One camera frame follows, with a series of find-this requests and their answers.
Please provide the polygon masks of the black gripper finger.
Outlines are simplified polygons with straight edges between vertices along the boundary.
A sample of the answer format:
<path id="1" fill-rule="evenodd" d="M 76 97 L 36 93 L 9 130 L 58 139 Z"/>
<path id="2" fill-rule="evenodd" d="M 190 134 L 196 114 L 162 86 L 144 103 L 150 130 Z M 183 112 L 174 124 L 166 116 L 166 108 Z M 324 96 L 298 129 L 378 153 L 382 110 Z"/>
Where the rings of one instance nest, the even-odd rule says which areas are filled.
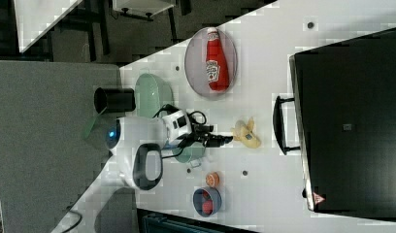
<path id="1" fill-rule="evenodd" d="M 222 135 L 217 135 L 216 137 L 216 144 L 221 147 L 224 146 L 226 144 L 229 144 L 233 141 L 233 137 L 232 136 L 222 136 Z"/>

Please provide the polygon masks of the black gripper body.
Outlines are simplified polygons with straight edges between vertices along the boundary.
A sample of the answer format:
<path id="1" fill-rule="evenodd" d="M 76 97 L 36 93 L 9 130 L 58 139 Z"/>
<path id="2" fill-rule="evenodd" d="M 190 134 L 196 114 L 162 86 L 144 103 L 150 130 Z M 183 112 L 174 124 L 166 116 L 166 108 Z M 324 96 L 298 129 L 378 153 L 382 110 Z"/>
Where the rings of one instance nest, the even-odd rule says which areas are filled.
<path id="1" fill-rule="evenodd" d="M 194 117 L 195 114 L 200 114 L 204 118 L 204 121 L 199 122 Z M 212 134 L 214 127 L 206 124 L 207 118 L 202 112 L 194 111 L 189 113 L 187 117 L 191 124 L 191 132 L 181 137 L 181 142 L 179 143 L 180 149 L 190 147 L 194 143 L 201 143 L 205 148 L 219 146 L 219 138 Z"/>

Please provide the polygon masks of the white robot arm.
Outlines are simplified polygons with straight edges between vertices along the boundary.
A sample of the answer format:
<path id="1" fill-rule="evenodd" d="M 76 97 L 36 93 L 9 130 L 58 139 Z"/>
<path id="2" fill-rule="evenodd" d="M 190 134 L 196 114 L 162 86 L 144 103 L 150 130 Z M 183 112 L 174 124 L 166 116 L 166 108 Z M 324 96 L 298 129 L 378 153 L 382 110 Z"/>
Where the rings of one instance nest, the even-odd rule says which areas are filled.
<path id="1" fill-rule="evenodd" d="M 95 233 L 96 218 L 116 191 L 125 187 L 151 190 L 160 183 L 160 177 L 148 174 L 149 156 L 159 161 L 158 170 L 162 171 L 164 150 L 183 150 L 195 143 L 220 148 L 233 140 L 231 136 L 215 135 L 213 130 L 173 106 L 167 108 L 165 116 L 119 117 L 106 137 L 112 156 L 50 233 Z"/>

